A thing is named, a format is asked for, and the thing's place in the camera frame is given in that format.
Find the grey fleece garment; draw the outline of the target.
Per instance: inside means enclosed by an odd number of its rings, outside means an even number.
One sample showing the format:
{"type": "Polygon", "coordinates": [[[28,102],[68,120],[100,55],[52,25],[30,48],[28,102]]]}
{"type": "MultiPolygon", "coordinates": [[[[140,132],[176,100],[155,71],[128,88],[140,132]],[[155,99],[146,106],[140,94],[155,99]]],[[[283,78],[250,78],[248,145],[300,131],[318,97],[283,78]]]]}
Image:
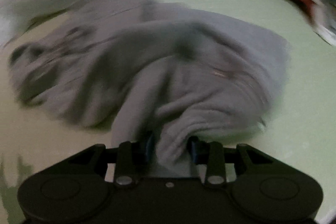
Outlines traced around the grey fleece garment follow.
{"type": "Polygon", "coordinates": [[[112,146],[154,135],[154,177],[194,177],[190,136],[253,131],[281,94],[288,43],[229,16],[155,0],[84,0],[9,58],[17,100],[66,123],[113,117],[112,146]]]}

